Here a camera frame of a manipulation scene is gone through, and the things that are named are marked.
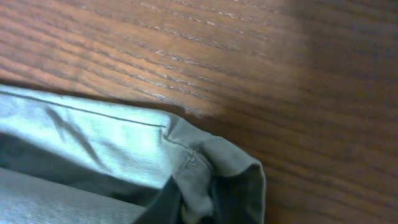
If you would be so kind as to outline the khaki green shorts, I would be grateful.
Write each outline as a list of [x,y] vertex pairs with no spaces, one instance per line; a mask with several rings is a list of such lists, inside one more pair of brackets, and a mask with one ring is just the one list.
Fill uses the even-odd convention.
[[2,223],[263,223],[262,164],[172,113],[3,85]]

